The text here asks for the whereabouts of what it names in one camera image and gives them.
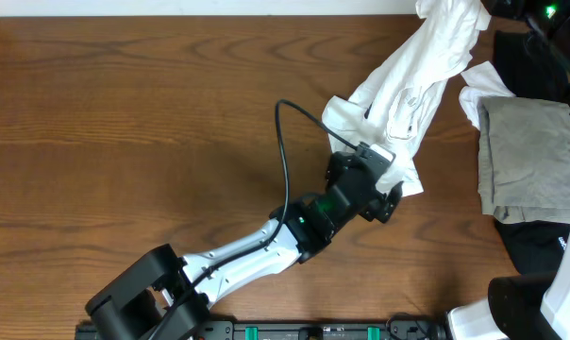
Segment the white t-shirt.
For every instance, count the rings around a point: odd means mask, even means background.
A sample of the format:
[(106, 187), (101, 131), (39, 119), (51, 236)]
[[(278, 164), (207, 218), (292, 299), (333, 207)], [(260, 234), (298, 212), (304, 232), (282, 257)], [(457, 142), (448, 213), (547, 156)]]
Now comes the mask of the white t-shirt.
[(395, 155), (377, 189), (396, 184), (403, 196), (422, 193), (413, 158), (441, 103), (447, 81), (469, 64), (491, 16), (479, 0), (420, 0), (423, 23), (346, 99), (332, 97), (323, 123), (336, 132), (332, 151), (364, 142)]

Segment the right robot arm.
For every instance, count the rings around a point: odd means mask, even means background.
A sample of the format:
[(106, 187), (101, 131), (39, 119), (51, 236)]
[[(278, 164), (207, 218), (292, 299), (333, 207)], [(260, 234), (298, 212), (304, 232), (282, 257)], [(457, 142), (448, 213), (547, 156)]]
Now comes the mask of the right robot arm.
[[(570, 73), (570, 0), (489, 1), (496, 17), (525, 21)], [(556, 272), (491, 280), (487, 297), (451, 310), (437, 339), (570, 339), (570, 233)]]

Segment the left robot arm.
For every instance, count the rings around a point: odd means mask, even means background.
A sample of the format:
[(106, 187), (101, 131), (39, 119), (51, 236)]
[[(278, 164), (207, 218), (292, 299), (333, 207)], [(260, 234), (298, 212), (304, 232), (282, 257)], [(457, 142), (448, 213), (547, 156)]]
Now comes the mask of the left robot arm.
[(158, 246), (93, 296), (86, 313), (103, 339), (187, 339), (220, 299), (318, 255), (356, 216), (387, 222), (401, 197), (400, 184), (388, 194), (373, 184), (334, 184), (214, 250), (178, 257), (170, 245)]

